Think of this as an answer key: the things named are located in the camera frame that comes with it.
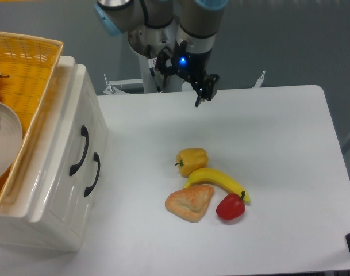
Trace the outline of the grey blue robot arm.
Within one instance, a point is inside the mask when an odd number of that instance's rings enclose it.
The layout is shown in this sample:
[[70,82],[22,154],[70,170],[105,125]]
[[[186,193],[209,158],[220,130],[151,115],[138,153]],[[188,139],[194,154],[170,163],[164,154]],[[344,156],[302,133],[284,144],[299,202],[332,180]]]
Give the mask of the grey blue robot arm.
[[140,63],[146,93],[181,91],[188,83],[195,106],[211,101],[219,75],[206,71],[227,1],[96,1],[94,10],[111,36],[127,34]]

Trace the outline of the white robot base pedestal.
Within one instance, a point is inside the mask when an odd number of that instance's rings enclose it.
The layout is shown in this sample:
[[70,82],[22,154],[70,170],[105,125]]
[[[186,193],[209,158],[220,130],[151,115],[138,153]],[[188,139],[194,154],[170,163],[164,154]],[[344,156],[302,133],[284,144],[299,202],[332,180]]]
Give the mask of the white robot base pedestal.
[[173,75],[164,76],[155,70],[158,53],[164,48],[173,48],[176,42],[178,17],[161,29],[145,25],[128,32],[128,43],[139,59],[141,78],[145,93],[163,93],[182,91],[183,81]]

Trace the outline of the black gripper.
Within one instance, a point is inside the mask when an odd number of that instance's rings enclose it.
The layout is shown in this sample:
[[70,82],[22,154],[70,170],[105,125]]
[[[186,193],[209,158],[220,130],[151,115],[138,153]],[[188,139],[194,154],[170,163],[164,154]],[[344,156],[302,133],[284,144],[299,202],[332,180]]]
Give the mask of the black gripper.
[[173,76],[175,71],[177,76],[195,86],[197,99],[194,106],[198,107],[201,102],[211,101],[214,98],[217,93],[214,86],[220,76],[206,74],[211,50],[204,53],[191,53],[187,51],[188,48],[186,41],[175,43],[174,52],[169,46],[165,46],[157,54],[155,70],[163,76],[163,87],[167,86],[169,77]]

